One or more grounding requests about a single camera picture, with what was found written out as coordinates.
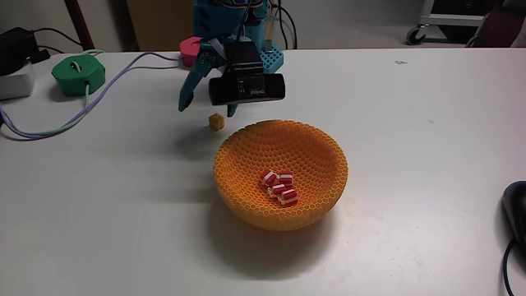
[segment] white table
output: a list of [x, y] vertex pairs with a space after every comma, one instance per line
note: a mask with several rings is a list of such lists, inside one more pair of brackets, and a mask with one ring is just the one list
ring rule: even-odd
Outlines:
[[[98, 59], [111, 78], [136, 55]], [[137, 69], [69, 132], [0, 137], [0, 295], [502, 295], [500, 198], [526, 178], [526, 50], [285, 55], [287, 98], [240, 106], [220, 133], [208, 117], [226, 107], [205, 82], [179, 113], [187, 72]], [[36, 66], [31, 97], [2, 102], [22, 127], [81, 109], [50, 74], [62, 58]], [[349, 163], [335, 208], [289, 234], [233, 217], [212, 177], [222, 141], [268, 118], [325, 130]], [[524, 293], [515, 256], [510, 281]]]

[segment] white power strip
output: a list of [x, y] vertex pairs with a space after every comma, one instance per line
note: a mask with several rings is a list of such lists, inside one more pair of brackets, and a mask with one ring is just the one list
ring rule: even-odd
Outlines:
[[22, 69], [0, 76], [0, 99], [20, 98], [31, 95], [35, 86], [35, 71], [27, 61]]

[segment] computer mouse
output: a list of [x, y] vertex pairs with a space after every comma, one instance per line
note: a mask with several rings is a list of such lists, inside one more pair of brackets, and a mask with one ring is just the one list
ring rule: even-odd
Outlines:
[[526, 251], [526, 181], [518, 181], [504, 190], [504, 211], [517, 243]]

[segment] orange bowl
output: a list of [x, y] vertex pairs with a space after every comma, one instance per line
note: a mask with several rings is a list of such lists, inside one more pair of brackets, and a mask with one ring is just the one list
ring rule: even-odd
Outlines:
[[[298, 203], [269, 198], [260, 176], [290, 170]], [[344, 152], [322, 130], [305, 123], [264, 121], [235, 132], [219, 148], [214, 178], [224, 202], [257, 227], [289, 231], [313, 224], [341, 197], [347, 182]]]

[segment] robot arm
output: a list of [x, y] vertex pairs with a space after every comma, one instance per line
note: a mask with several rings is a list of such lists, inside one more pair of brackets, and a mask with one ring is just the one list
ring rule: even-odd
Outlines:
[[[228, 86], [228, 88], [210, 88], [210, 95], [223, 96], [221, 99], [212, 100], [212, 104], [226, 104], [229, 117], [234, 115], [237, 103], [284, 98], [284, 82], [281, 83], [283, 81], [281, 74], [273, 74], [281, 76], [281, 80], [263, 78], [264, 75], [277, 71], [284, 62], [283, 53], [275, 44], [272, 50], [265, 49], [265, 19], [270, 8], [270, 0], [196, 0], [194, 2], [194, 34], [202, 38], [201, 51], [182, 86], [179, 111], [190, 105], [193, 91], [203, 77], [208, 76], [212, 69], [227, 64], [228, 72], [225, 72], [222, 78], [213, 80], [225, 79], [225, 81], [216, 81], [215, 85]], [[247, 19], [242, 22], [246, 12]], [[242, 30], [244, 38], [242, 42], [236, 44], [235, 35], [239, 30]], [[224, 52], [218, 52], [217, 41], [215, 46], [212, 46], [210, 41], [216, 39]], [[265, 85], [267, 81], [272, 81], [273, 85]]]

